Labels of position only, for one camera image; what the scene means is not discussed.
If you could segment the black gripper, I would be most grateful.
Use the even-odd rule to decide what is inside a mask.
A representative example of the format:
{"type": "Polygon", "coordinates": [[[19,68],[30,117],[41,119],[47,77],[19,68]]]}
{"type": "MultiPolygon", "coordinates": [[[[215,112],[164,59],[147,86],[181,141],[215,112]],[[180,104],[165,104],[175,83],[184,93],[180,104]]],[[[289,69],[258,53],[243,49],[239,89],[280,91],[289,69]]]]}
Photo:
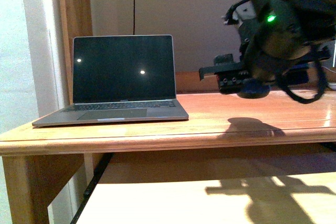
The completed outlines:
{"type": "Polygon", "coordinates": [[[308,83],[309,63],[313,62],[318,77],[316,94],[323,95],[328,82],[321,61],[330,57],[329,53],[308,53],[297,60],[286,60],[262,55],[234,62],[231,54],[219,55],[213,66],[199,69],[199,77],[203,80],[206,74],[215,75],[221,94],[238,94],[243,82],[253,78],[270,85],[270,89],[278,86],[287,95],[294,95],[290,87],[308,83]]]}

